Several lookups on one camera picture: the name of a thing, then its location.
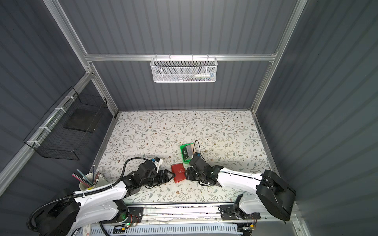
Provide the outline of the red card holder wallet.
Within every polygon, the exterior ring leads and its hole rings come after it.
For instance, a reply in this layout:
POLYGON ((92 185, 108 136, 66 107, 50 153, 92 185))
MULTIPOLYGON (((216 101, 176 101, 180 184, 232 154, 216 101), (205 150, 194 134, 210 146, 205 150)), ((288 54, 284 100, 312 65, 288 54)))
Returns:
POLYGON ((171 166, 172 173, 175 175, 174 182, 179 183, 186 179, 186 169, 183 163, 174 164, 171 166))

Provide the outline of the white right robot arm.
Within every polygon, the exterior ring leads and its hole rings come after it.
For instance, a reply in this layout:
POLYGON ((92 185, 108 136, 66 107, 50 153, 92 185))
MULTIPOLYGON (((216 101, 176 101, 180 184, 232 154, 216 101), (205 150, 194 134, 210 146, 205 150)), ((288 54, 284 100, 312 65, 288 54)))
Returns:
POLYGON ((235 188, 254 194, 254 198, 238 195, 231 211, 238 219, 262 211, 279 220, 290 221, 296 191, 271 170, 265 170, 262 174, 248 174, 219 165, 211 166, 196 152, 185 176, 187 180, 198 182, 201 186, 235 188))

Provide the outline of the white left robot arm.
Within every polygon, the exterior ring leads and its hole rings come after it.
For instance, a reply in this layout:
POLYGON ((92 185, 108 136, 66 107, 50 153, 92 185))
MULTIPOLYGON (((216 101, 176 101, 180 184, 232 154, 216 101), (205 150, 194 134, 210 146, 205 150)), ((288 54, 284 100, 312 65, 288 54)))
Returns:
POLYGON ((138 222, 141 215, 132 213, 124 199, 138 193, 142 187, 157 187, 175 178, 171 171, 158 169, 158 158, 143 161, 136 171, 128 175, 121 173, 114 183, 65 193, 43 204, 30 214, 27 227, 41 236, 66 236, 93 223, 138 222))

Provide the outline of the green card tray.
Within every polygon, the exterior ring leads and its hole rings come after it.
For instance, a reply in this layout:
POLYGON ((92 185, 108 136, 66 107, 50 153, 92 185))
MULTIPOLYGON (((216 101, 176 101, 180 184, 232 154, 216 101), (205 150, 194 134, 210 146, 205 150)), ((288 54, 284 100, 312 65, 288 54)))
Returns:
POLYGON ((195 144, 189 143, 180 146, 180 151, 182 155, 182 160, 184 164, 189 164, 193 158, 194 153, 196 152, 195 144))

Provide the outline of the stack of cards in tray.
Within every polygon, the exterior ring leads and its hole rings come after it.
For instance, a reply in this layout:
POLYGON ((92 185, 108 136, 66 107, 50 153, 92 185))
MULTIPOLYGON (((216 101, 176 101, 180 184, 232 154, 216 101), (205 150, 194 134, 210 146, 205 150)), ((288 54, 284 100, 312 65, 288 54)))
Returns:
POLYGON ((183 148, 183 155, 185 159, 191 159, 194 153, 195 153, 194 143, 187 144, 183 148))

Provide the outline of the white pen cup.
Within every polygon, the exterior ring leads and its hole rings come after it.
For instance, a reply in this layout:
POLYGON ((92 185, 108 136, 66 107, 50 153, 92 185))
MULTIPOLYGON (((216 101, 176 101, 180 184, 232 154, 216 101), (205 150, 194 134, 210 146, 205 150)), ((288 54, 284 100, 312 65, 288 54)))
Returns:
POLYGON ((95 168, 96 165, 93 165, 88 174, 84 174, 79 169, 76 170, 77 174, 72 174, 79 181, 80 191, 92 190, 109 184, 101 173, 95 171, 95 168))

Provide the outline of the white tube in basket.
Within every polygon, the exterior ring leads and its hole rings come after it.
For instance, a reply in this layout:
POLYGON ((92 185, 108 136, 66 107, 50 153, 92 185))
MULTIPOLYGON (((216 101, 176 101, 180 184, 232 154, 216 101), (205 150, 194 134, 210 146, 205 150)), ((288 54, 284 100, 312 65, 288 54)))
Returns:
POLYGON ((195 77, 196 78, 210 79, 210 78, 214 78, 215 75, 216 74, 214 72, 206 72, 206 73, 195 74, 195 77))

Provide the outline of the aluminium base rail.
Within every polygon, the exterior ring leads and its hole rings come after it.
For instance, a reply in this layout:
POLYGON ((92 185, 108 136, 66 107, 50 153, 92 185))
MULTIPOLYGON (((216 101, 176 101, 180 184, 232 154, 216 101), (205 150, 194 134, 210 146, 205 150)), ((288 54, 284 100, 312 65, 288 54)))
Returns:
POLYGON ((232 203, 168 203, 168 204, 147 204, 147 203, 126 203, 127 207, 143 208, 138 216, 140 225, 152 225, 159 223, 166 224, 191 224, 191 223, 263 223, 278 222, 284 225, 288 222, 279 220, 271 215, 263 204, 256 204, 250 207, 253 213, 258 212, 260 217, 247 216, 237 218, 231 216, 232 203))

